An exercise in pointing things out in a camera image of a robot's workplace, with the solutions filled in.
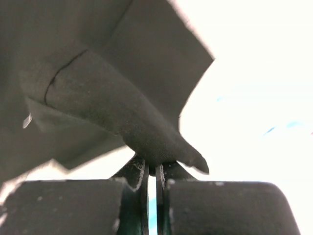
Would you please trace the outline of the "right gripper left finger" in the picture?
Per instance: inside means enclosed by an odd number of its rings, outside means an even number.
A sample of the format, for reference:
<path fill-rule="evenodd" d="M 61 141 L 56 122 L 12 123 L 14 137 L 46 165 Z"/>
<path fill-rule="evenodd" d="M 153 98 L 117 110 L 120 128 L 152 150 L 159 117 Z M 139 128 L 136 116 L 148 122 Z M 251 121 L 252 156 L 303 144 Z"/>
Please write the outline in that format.
<path fill-rule="evenodd" d="M 149 168 L 139 156 L 106 180 L 28 181 L 0 209 L 3 235 L 146 235 Z"/>

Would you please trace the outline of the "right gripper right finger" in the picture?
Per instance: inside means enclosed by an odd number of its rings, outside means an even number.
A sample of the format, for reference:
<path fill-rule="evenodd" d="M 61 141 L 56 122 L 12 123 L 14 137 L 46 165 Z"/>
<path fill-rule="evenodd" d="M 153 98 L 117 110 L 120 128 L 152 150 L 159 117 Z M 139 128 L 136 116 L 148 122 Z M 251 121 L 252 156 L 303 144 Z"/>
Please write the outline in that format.
<path fill-rule="evenodd" d="M 160 235 L 298 235 L 284 193 L 268 182 L 199 181 L 177 163 L 156 168 Z"/>

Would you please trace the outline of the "black long sleeve shirt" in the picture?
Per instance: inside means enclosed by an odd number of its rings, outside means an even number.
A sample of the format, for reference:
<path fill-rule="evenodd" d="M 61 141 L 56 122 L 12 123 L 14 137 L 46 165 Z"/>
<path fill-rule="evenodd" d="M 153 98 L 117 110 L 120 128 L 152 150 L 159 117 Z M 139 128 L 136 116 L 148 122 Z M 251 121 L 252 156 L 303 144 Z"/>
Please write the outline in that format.
<path fill-rule="evenodd" d="M 1 1 L 1 182 L 124 145 L 208 173 L 179 116 L 212 62 L 166 0 Z"/>

